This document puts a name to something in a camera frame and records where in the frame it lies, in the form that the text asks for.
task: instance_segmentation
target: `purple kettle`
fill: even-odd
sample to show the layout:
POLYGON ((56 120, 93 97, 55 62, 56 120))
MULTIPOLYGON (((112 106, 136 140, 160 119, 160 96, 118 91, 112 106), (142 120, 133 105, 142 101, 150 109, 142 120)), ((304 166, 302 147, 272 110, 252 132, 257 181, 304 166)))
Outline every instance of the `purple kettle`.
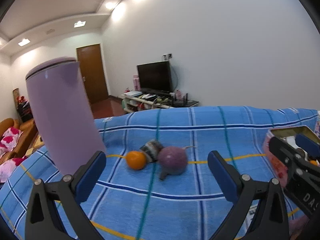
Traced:
POLYGON ((60 57, 36 66, 26 83, 39 133, 63 175, 73 175, 96 151, 106 152, 75 58, 60 57))

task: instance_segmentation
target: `wall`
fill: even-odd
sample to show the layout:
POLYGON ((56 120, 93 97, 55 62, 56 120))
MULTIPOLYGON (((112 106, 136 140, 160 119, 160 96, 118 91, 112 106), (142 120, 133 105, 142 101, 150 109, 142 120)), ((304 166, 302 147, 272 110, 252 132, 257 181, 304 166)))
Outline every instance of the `wall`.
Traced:
POLYGON ((320 35, 298 0, 123 4, 102 28, 112 95, 133 88, 136 65, 172 53, 179 88, 203 105, 320 109, 320 35))
POLYGON ((99 29, 56 36, 15 54, 11 57, 12 87, 19 88, 21 95, 28 96, 25 77, 30 69, 56 57, 70 56, 76 58, 76 48, 98 43, 101 44, 102 62, 104 63, 101 32, 99 29))
POLYGON ((0 53, 0 122, 6 118, 17 118, 12 95, 10 58, 0 53))

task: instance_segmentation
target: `blue gripper pad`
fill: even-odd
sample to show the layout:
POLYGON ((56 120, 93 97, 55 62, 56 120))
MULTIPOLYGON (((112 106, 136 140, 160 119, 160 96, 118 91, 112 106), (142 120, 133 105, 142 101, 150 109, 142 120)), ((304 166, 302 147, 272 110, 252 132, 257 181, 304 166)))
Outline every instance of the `blue gripper pad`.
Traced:
POLYGON ((238 171, 232 165, 227 164, 217 151, 209 153, 208 166, 226 200, 235 204, 242 191, 242 183, 238 171))
POLYGON ((319 145, 301 133, 296 135, 296 145, 304 149, 308 155, 314 158, 320 157, 319 145))
POLYGON ((71 188, 78 204, 88 199, 105 166, 106 155, 103 152, 96 152, 85 165, 76 171, 71 188))

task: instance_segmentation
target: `air vent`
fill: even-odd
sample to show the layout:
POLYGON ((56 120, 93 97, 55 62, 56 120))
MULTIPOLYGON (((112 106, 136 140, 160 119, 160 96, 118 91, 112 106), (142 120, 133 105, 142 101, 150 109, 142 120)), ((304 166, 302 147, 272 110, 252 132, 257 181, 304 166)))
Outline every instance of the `air vent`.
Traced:
POLYGON ((55 31, 56 31, 55 29, 50 29, 50 30, 46 31, 45 33, 48 35, 50 33, 54 33, 55 31))

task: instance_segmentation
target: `television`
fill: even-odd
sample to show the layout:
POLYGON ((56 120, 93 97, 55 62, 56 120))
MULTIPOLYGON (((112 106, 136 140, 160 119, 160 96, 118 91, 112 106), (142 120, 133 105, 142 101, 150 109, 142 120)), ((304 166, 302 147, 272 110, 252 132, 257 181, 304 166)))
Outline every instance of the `television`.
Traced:
POLYGON ((169 61, 138 65, 137 70, 141 92, 154 94, 173 92, 169 61))

